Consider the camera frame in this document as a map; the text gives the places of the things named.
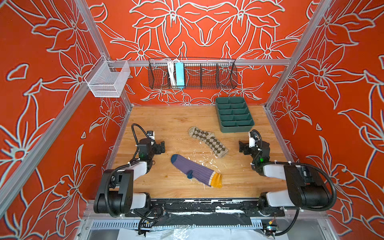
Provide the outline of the purple sock with yellow cuff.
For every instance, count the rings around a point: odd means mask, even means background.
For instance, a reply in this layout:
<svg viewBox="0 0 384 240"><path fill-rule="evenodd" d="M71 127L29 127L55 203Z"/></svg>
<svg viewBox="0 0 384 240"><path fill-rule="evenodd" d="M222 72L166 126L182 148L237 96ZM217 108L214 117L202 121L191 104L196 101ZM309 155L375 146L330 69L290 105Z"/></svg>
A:
<svg viewBox="0 0 384 240"><path fill-rule="evenodd" d="M179 171L185 174L188 179L195 179L200 183L213 188L221 188L223 186L223 176L220 173L199 165L181 155L172 155L171 163Z"/></svg>

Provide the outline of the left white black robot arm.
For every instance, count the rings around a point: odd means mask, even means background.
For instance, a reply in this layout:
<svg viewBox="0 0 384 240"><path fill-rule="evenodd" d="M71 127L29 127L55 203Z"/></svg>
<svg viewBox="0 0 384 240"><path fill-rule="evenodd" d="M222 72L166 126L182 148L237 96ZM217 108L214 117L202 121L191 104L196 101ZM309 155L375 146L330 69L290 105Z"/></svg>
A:
<svg viewBox="0 0 384 240"><path fill-rule="evenodd" d="M138 124L132 124L131 130L135 140L135 153L127 164L104 171L93 204L96 214L108 214L117 218L132 210L146 208L149 204L149 194L134 193L134 181L151 170L154 156L166 152L165 142L158 144L155 132L145 131Z"/></svg>

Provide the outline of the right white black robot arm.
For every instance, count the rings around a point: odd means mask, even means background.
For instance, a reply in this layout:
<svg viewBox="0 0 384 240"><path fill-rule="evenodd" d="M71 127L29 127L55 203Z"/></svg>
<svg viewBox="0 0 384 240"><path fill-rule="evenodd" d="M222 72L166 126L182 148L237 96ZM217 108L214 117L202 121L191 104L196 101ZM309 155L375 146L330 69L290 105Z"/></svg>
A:
<svg viewBox="0 0 384 240"><path fill-rule="evenodd" d="M310 164L271 161L270 144L257 130L249 132L247 144L239 141L239 152L252 157L252 170L260 176L286 182L286 190L261 193L258 210L262 215L280 208L323 212L335 205L337 189L325 171Z"/></svg>

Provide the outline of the beige brown argyle sock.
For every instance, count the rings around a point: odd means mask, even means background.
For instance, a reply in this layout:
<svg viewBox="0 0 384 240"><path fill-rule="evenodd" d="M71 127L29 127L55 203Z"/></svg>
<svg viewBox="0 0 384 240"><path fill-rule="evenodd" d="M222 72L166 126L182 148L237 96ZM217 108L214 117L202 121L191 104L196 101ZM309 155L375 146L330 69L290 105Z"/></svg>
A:
<svg viewBox="0 0 384 240"><path fill-rule="evenodd" d="M228 149L212 132L204 131L197 127L191 127L188 130L188 134L190 137L205 143L218 158L223 158L228 153Z"/></svg>

